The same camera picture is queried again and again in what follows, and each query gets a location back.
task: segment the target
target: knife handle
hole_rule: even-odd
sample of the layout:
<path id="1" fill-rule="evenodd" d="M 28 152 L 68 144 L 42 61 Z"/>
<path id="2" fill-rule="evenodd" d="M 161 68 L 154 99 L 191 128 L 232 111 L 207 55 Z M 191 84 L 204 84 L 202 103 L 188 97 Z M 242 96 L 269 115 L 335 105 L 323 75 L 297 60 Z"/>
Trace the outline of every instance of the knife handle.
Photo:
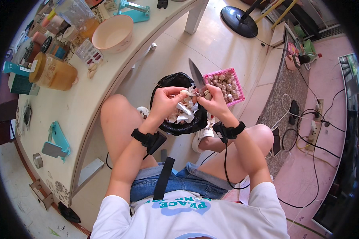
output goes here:
<path id="1" fill-rule="evenodd" d="M 207 89 L 207 90 L 205 90 L 205 99 L 207 99 L 208 101 L 211 101 L 211 93 L 209 92 L 209 90 Z"/>

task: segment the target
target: teal phone holder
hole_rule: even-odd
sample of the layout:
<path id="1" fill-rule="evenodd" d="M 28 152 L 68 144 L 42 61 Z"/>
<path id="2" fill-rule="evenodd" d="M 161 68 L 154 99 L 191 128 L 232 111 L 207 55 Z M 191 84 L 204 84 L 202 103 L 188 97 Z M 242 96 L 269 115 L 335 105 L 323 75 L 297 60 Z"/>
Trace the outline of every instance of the teal phone holder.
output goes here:
<path id="1" fill-rule="evenodd" d="M 124 8 L 130 8 L 133 10 L 121 12 L 121 10 Z M 134 23 L 145 22 L 150 18 L 150 7 L 143 7 L 135 3 L 120 0 L 118 10 L 116 13 L 113 13 L 113 15 L 127 15 L 133 19 Z"/>
<path id="2" fill-rule="evenodd" d="M 50 125 L 48 132 L 48 141 L 44 143 L 41 152 L 54 158 L 61 157 L 65 163 L 65 157 L 70 154 L 70 147 L 57 121 Z"/>

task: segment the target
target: white t-shirt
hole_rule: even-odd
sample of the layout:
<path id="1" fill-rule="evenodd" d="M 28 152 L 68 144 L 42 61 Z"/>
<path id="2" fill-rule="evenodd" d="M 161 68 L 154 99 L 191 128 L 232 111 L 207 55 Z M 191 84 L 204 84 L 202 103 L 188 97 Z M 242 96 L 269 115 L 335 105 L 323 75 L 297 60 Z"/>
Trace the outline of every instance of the white t-shirt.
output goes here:
<path id="1" fill-rule="evenodd" d="M 290 238 L 286 216 L 270 182 L 251 191 L 249 205 L 177 190 L 166 193 L 163 200 L 148 197 L 131 207 L 135 211 L 132 217 L 124 199 L 105 197 L 90 238 Z"/>

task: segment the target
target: tv screen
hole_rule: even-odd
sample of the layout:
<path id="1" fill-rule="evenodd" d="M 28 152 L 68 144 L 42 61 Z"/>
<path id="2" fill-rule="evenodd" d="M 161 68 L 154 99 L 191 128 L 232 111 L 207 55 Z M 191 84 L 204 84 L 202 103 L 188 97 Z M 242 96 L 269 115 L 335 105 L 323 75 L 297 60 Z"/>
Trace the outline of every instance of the tv screen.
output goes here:
<path id="1" fill-rule="evenodd" d="M 358 186 L 358 110 L 359 110 L 359 62 L 355 54 L 339 57 L 347 98 L 347 129 L 345 145 L 333 184 L 313 217 L 320 226 L 334 232 L 343 219 Z"/>

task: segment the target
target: smartphone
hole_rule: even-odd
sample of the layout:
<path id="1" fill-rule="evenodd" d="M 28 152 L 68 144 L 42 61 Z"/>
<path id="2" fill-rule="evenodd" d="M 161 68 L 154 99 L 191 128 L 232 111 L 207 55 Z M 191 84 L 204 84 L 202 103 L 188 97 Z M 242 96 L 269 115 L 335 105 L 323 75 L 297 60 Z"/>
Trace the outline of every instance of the smartphone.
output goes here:
<path id="1" fill-rule="evenodd" d="M 275 157 L 281 151 L 281 136 L 279 135 L 279 128 L 273 129 L 274 143 L 271 148 L 271 155 Z"/>

